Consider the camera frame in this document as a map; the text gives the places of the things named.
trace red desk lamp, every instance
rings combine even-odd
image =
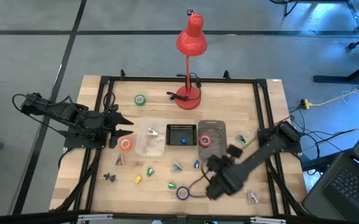
[[[188,10],[189,16],[187,28],[183,30],[177,39],[177,48],[186,55],[186,86],[180,87],[175,98],[177,105],[185,110],[192,110],[200,104],[201,93],[198,88],[192,87],[189,74],[189,56],[199,56],[207,49],[207,40],[203,33],[203,16]]]

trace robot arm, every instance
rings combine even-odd
[[[118,113],[118,105],[104,112],[90,111],[84,105],[70,102],[50,102],[39,93],[26,95],[21,104],[21,112],[26,115],[44,115],[69,127],[68,131],[59,131],[66,137],[65,147],[104,148],[106,136],[111,133],[109,147],[114,148],[121,136],[132,131],[116,130],[117,124],[133,124]]]
[[[227,157],[211,156],[208,158],[207,166],[216,174],[211,178],[210,185],[207,186],[207,197],[216,200],[224,193],[232,195],[241,190],[243,182],[246,181],[252,170],[276,153],[293,152],[292,148],[300,138],[297,130],[285,121],[272,130],[270,137],[262,147],[240,164],[234,164],[233,160]]]

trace purple tape roll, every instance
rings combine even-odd
[[[181,196],[180,193],[185,192],[186,195],[185,196]],[[179,200],[186,200],[187,198],[189,198],[189,189],[187,187],[181,186],[177,189],[177,198]]]

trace gray floor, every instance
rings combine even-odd
[[[359,0],[353,4],[359,14]],[[0,29],[71,30],[80,0],[0,0]],[[201,12],[206,30],[354,30],[357,26],[345,3],[300,2],[283,18],[283,6],[262,0],[230,1],[108,1],[88,0],[80,30],[181,30],[186,9]],[[168,76],[184,73],[184,57],[175,47],[175,35],[77,36],[58,99],[77,98],[83,75]],[[208,49],[191,58],[191,70],[201,77],[281,78],[288,107],[301,98],[314,103],[329,100],[355,85],[321,84],[313,75],[349,75],[359,68],[359,46],[345,47],[359,36],[235,36],[208,35]],[[68,41],[66,35],[0,36],[0,215],[7,214],[39,125],[11,105],[15,93],[38,91],[48,97]],[[359,95],[303,111],[310,130],[330,133],[359,127]],[[294,113],[301,123],[299,113]],[[52,122],[52,126],[63,127]],[[340,149],[352,147],[359,133],[332,142]],[[63,139],[48,131],[24,207],[24,212],[44,212],[49,207]],[[303,139],[304,149],[313,145]],[[321,156],[336,152],[321,145]],[[316,157],[315,149],[304,152]],[[305,180],[311,185],[313,178]]]

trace wooden table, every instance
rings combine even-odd
[[[99,81],[100,76],[84,76],[77,102],[93,108]],[[289,116],[286,97],[281,80],[267,80],[267,82],[274,122],[277,122]],[[144,116],[166,118],[168,123],[174,124],[198,124],[202,119],[222,120],[226,123],[228,144],[237,146],[239,146],[235,141],[237,134],[245,134],[248,140],[255,137],[259,126],[251,84],[203,83],[201,104],[191,111],[180,109],[166,95],[166,91],[176,91],[182,85],[182,82],[114,82],[113,92],[116,95],[116,104],[119,104],[119,112],[134,123],[133,126],[122,125],[118,128],[134,131],[134,134],[128,136],[132,139],[133,146],[130,151],[122,151],[118,146],[114,149],[102,150],[91,211],[186,215],[272,215],[264,164],[252,171],[244,189],[231,197],[224,195],[217,201],[207,198],[189,198],[180,201],[176,197],[175,190],[168,188],[168,183],[172,181],[178,186],[189,186],[201,176],[200,170],[193,168],[195,160],[198,159],[197,146],[166,146],[162,157],[145,157],[136,154],[134,150],[136,132]],[[138,94],[146,97],[144,106],[134,104],[134,97]],[[267,127],[262,89],[260,89],[260,96]],[[255,141],[244,150],[241,159],[248,157],[257,148],[258,141]],[[50,208],[59,206],[77,184],[84,152],[84,149],[74,149],[62,160]],[[114,162],[121,152],[124,155],[125,165],[116,166]],[[295,199],[300,202],[306,195],[301,164],[297,158],[288,153],[282,153],[281,159],[286,185]],[[182,164],[182,172],[170,171],[174,161]],[[155,170],[151,177],[146,175],[148,167]],[[108,172],[116,175],[115,182],[105,180],[103,174]],[[134,183],[137,175],[142,176],[139,184]],[[192,193],[203,194],[206,186],[207,181],[203,179],[192,187]],[[249,190],[257,193],[258,204],[248,205],[246,193]],[[88,186],[84,188],[80,208],[85,207],[87,192]],[[277,186],[276,196],[279,211],[283,212],[281,194]]]

